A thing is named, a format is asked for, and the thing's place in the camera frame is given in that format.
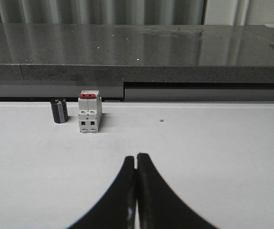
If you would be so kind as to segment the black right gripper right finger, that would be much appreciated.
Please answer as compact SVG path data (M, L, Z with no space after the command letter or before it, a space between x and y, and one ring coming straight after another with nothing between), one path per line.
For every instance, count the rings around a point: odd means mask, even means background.
M137 188L140 228L216 228L175 194L146 153L137 155Z

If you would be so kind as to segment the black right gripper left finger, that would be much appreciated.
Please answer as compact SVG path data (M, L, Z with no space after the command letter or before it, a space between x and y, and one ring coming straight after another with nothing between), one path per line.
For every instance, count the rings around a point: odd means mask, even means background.
M104 195L71 229L133 229L136 213L134 157L127 156Z

